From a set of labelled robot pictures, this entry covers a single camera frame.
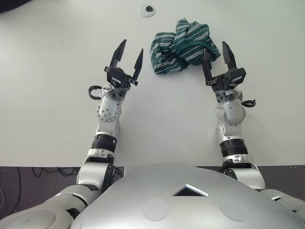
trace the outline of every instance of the table surface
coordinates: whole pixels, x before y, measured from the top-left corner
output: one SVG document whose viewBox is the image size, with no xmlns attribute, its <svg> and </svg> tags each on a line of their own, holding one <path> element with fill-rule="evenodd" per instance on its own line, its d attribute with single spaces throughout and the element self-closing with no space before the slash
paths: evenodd
<svg viewBox="0 0 305 229">
<path fill-rule="evenodd" d="M 33 0 L 0 15 L 0 166 L 80 166 L 97 126 L 91 85 L 127 39 L 119 66 L 133 73 L 144 48 L 139 85 L 122 105 L 115 164 L 221 164 L 214 136 L 216 101 L 201 66 L 155 75 L 150 44 L 186 18 L 226 41 L 247 76 L 240 89 L 256 99 L 243 135 L 258 165 L 305 164 L 304 1 Z M 220 57 L 213 75 L 226 72 Z"/>
</svg>

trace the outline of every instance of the vent grille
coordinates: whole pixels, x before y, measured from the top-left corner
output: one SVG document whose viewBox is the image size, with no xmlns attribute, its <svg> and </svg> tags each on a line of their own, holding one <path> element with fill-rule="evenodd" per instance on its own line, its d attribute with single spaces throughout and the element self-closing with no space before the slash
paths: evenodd
<svg viewBox="0 0 305 229">
<path fill-rule="evenodd" d="M 201 195 L 199 195 L 198 193 L 196 193 L 188 188 L 182 189 L 174 196 L 176 196 L 176 197 L 201 197 Z"/>
<path fill-rule="evenodd" d="M 172 193 L 174 197 L 207 197 L 208 194 L 202 190 L 188 184 L 184 184 L 180 189 Z"/>
</svg>

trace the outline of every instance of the dark floor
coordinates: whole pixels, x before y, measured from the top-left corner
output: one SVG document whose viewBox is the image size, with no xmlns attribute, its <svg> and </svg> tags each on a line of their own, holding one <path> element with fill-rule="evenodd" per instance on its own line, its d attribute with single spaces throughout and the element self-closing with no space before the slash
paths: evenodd
<svg viewBox="0 0 305 229">
<path fill-rule="evenodd" d="M 220 167 L 204 167 L 218 170 Z M 305 200 L 305 166 L 259 167 L 267 188 L 278 189 L 293 197 Z M 21 211 L 38 205 L 69 185 L 75 184 L 76 175 L 64 177 L 59 172 L 42 172 L 36 178 L 30 167 L 20 167 L 21 196 L 16 207 Z M 14 208 L 19 195 L 19 176 L 16 167 L 0 167 L 0 187 L 4 194 L 4 204 L 0 209 L 0 219 Z"/>
</svg>

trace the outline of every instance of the green striped fabric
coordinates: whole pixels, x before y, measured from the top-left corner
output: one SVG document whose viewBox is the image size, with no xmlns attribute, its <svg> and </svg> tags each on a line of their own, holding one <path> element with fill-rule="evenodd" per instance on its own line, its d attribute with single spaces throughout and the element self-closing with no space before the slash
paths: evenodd
<svg viewBox="0 0 305 229">
<path fill-rule="evenodd" d="M 151 45 L 151 61 L 156 74 L 181 71 L 189 64 L 202 64 L 203 49 L 206 48 L 211 61 L 220 53 L 210 38 L 207 24 L 186 19 L 178 21 L 176 33 L 157 33 Z"/>
</svg>

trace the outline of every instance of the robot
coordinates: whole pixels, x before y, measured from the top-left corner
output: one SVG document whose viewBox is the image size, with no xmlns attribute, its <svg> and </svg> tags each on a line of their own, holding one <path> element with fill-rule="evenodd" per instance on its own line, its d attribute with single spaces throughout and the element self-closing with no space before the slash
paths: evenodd
<svg viewBox="0 0 305 229">
<path fill-rule="evenodd" d="M 121 105 L 131 84 L 138 84 L 143 50 L 133 76 L 117 67 L 126 40 L 105 68 L 104 87 L 92 86 L 89 96 L 101 100 L 96 113 L 99 125 L 91 149 L 69 186 L 44 203 L 7 216 L 0 229 L 304 229 L 305 202 L 273 189 L 248 154 L 241 132 L 245 108 L 236 86 L 244 81 L 230 47 L 223 42 L 228 71 L 212 77 L 207 50 L 203 72 L 217 100 L 216 135 L 223 155 L 219 172 L 184 165 L 139 168 L 116 182 L 113 165 L 120 130 Z M 92 95 L 100 89 L 100 95 Z"/>
</svg>

